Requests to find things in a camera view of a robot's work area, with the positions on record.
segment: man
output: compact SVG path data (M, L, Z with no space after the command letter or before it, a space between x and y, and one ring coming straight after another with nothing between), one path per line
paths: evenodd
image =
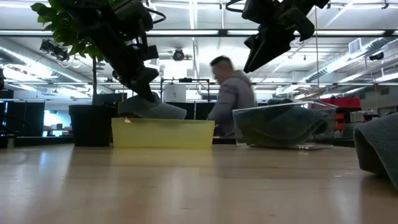
M232 110L254 107L254 93L250 80L240 70L234 70L228 57L219 56L210 62L215 79L220 84L218 100L209 120L219 124L221 135L234 136Z

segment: red object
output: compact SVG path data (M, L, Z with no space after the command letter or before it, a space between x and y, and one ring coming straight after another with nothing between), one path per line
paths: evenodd
M345 130L345 129L346 129L346 124L345 123L338 123L335 126L335 130L342 131L342 130Z
M344 120L344 114L336 114L336 120L337 121Z
M335 98L335 99L324 99L321 100L324 103L329 103L332 105L336 105L340 108L360 108L361 107L361 100L358 97L354 98Z

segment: clear plastic bin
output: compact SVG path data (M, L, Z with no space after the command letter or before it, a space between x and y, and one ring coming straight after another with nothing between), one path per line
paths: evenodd
M301 101L234 110L237 144L285 149L331 147L337 106Z
M112 118L114 147L211 149L215 122Z

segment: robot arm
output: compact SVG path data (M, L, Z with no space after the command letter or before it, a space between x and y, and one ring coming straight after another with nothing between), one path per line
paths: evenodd
M246 39L244 44L250 48L245 72L253 72L264 64L290 50L290 42L295 39L297 30L300 41L309 39L314 25L306 17L312 7L323 8L329 0L247 0L244 9L233 9L230 5L242 0L232 0L226 9L241 12L243 19L260 24L259 33Z
M159 73L156 69L146 68L144 61L159 56L155 46L147 46L146 31L165 17L153 22L140 0L125 0L114 7L107 0L59 0L59 3L76 22L78 38L88 37L113 67L113 77L153 101L149 83Z
M155 46L147 46L146 31L165 16L145 8L141 0L124 0L114 7L107 0L58 1L76 22L78 38L90 38L114 68L113 76L141 97L154 101L149 83L159 73L146 68L144 61L159 56ZM312 7L323 8L329 0L247 0L243 10L231 9L230 5L238 1L227 3L227 10L242 12L244 19L260 24L259 33L245 41L251 52L244 71L252 72L290 50L296 30L301 41L310 38L315 29L306 15ZM154 22L149 11L164 18Z

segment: black bin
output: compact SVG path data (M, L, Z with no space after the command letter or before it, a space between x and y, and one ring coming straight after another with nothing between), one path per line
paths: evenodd
M112 133L111 119L116 116L116 112L116 108L108 106L69 106L75 146L109 146Z

